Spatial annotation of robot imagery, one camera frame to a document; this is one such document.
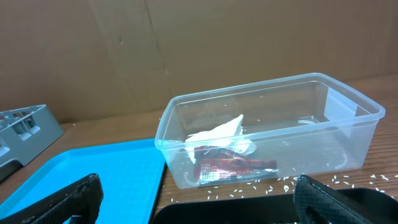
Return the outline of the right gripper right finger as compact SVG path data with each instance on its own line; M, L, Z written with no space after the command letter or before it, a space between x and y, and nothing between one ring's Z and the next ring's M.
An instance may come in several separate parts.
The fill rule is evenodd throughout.
M371 189L332 188L307 176L298 177L294 205L300 223L397 223L397 201Z

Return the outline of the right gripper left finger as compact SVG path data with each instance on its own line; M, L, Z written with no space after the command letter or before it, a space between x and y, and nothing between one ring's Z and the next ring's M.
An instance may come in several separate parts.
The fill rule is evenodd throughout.
M25 209L1 219L1 224L94 224L104 197L98 174L62 188Z

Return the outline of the white napkin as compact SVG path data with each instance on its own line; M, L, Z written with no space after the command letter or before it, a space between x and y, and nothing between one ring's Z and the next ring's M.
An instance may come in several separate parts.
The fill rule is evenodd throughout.
M257 146L251 140L243 138L243 118L244 115L241 114L210 131L191 134L185 142L209 140L207 146L227 147L234 152L248 156L257 149Z

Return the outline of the red snack wrapper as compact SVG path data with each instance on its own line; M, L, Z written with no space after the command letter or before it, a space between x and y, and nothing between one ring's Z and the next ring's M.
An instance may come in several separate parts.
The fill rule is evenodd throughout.
M250 159L226 147L194 148L194 178L199 184L228 182L277 173L275 160Z

